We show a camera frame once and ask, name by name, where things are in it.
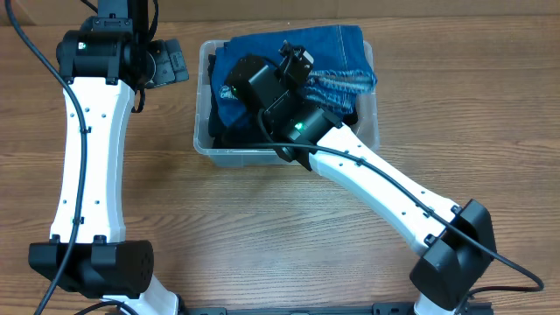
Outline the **large black cloth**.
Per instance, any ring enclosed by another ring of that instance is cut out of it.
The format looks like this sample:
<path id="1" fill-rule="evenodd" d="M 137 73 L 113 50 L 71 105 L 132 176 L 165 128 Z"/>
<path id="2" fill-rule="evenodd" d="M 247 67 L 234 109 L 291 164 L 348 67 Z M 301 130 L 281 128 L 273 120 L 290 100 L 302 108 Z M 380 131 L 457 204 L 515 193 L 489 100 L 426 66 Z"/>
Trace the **large black cloth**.
<path id="1" fill-rule="evenodd" d="M 266 128 L 274 127 L 276 129 L 276 127 L 278 127 L 279 131 L 283 131 L 287 123 L 287 127 L 292 127 L 295 131 L 298 131 L 296 122 L 291 122 L 291 119 L 298 117 L 305 118 L 305 111 L 306 109 L 304 109 L 304 113 L 301 114 L 300 110 L 297 109 L 267 109 L 262 112 L 261 122 Z M 353 125 L 358 122 L 358 115 L 355 111 L 351 114 L 336 114 L 328 109 L 323 110 L 321 107 L 318 107 L 318 111 L 318 118 L 322 118 L 322 114 L 327 114 L 328 117 L 335 121 L 334 126 L 341 123 L 350 123 Z M 231 126 L 227 127 L 227 131 L 224 134 L 224 142 L 227 144 L 257 144 L 268 142 L 269 139 L 263 134 L 258 123 L 259 120 L 257 117 L 247 118 L 246 115 L 243 114 L 239 121 L 235 121 Z"/>

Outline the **blue denim jeans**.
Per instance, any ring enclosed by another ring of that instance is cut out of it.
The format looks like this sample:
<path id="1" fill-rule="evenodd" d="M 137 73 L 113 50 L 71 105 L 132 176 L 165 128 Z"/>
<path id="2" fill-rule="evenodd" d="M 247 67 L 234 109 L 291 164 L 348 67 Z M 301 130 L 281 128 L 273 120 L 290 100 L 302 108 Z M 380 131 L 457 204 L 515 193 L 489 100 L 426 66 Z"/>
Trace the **blue denim jeans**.
<path id="1" fill-rule="evenodd" d="M 283 57 L 278 51 L 284 41 L 303 46 L 314 58 L 302 95 L 322 103 L 333 113 L 356 112 L 357 97 L 375 89 L 377 78 L 366 58 L 362 30 L 357 25 L 336 24 L 234 37 L 215 52 L 219 69 L 224 73 L 218 98 L 219 114 L 227 127 L 246 112 L 225 84 L 228 74 L 248 54 L 281 63 Z"/>

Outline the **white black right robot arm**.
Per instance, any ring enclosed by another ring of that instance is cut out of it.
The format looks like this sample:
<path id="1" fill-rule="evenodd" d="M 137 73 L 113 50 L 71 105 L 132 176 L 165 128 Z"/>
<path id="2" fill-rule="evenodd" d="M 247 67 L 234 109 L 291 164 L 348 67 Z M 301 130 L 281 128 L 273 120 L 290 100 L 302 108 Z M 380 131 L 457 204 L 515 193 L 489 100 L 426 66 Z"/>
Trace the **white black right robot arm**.
<path id="1" fill-rule="evenodd" d="M 261 148 L 347 189 L 389 223 L 419 260 L 409 278 L 420 292 L 414 314 L 468 314 L 472 287 L 493 258 L 490 213 L 472 199 L 459 206 L 427 190 L 373 153 L 341 118 L 298 92 L 313 66 L 284 43 L 281 64 L 248 54 L 226 85 L 262 133 Z"/>

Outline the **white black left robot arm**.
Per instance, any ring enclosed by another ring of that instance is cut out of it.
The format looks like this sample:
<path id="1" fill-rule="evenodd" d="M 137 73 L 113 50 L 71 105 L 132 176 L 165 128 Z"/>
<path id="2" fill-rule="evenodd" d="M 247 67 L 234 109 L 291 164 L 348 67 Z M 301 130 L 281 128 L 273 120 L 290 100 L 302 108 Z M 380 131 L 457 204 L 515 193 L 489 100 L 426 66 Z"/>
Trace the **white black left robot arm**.
<path id="1" fill-rule="evenodd" d="M 126 314 L 186 310 L 156 278 L 151 243 L 127 239 L 122 210 L 130 116 L 144 108 L 147 90 L 188 79 L 178 41 L 155 39 L 157 25 L 156 2 L 101 1 L 59 42 L 51 69 L 66 102 L 62 187 L 49 239 L 28 255 L 52 289 Z"/>

